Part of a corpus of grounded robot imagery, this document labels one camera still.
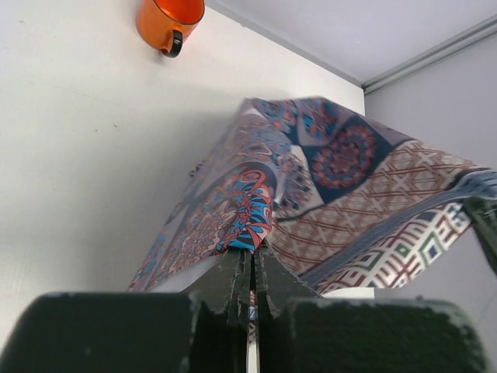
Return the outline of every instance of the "mug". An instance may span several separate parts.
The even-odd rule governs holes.
[[[205,12],[203,0],[143,0],[137,14],[141,37],[174,58]]]

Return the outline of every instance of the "white surface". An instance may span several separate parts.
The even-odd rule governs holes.
[[[497,13],[495,0],[207,0],[360,82]]]
[[[497,37],[366,97],[366,114],[451,154],[497,169]],[[474,234],[411,284],[383,297],[446,299],[477,324],[497,366],[497,277]]]
[[[39,294],[125,290],[243,98],[363,112],[359,88],[209,9],[158,58],[136,8],[0,2],[0,341]]]

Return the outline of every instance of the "folded cloth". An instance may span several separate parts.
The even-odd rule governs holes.
[[[468,229],[468,197],[497,200],[497,174],[324,98],[247,99],[130,291],[264,238],[321,293],[400,287]]]

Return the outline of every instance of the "black mug handle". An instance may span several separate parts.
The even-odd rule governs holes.
[[[171,50],[161,49],[162,54],[167,57],[174,58],[178,57],[179,52],[181,52],[181,47],[183,46],[183,34],[178,30],[172,31],[172,47]]]

